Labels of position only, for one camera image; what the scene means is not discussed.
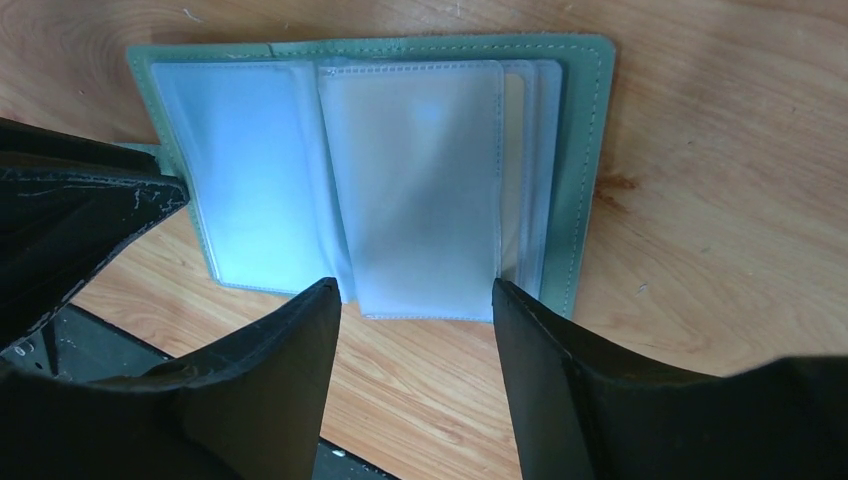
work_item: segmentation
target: wooden surface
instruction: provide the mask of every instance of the wooden surface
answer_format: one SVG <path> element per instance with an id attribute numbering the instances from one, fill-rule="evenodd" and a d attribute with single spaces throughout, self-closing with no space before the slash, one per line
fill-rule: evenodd
<path id="1" fill-rule="evenodd" d="M 124 64 L 137 43 L 586 31 L 619 60 L 575 321 L 730 374 L 848 352 L 844 0 L 2 0 L 0 115 L 156 140 Z M 78 304 L 172 354 L 272 310 L 216 287 L 186 215 Z M 490 326 L 345 310 L 323 435 L 405 479 L 515 479 Z"/>

